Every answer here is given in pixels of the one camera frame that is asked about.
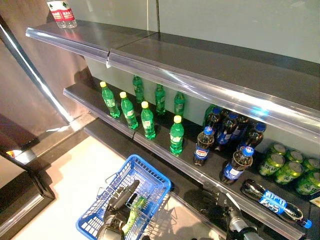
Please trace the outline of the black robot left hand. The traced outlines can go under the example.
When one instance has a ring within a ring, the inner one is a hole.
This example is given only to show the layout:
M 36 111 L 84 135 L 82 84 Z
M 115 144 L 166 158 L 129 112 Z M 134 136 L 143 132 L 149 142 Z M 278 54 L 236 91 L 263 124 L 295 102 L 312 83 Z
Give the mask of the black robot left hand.
M 139 184 L 140 181 L 136 179 L 131 185 L 125 188 L 120 187 L 116 191 L 118 196 L 110 199 L 103 216 L 104 224 L 107 225 L 109 229 L 124 235 L 123 227 L 128 222 L 131 212 L 127 203 L 131 205 L 137 197 L 135 190 Z

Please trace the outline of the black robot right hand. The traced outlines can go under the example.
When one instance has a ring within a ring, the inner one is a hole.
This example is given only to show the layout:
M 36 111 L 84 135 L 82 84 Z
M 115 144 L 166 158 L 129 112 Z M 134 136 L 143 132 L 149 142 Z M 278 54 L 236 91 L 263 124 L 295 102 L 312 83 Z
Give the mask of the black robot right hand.
M 242 213 L 235 199 L 220 187 L 203 185 L 203 201 L 205 215 L 210 220 L 224 220 L 229 223 L 233 218 L 241 218 Z

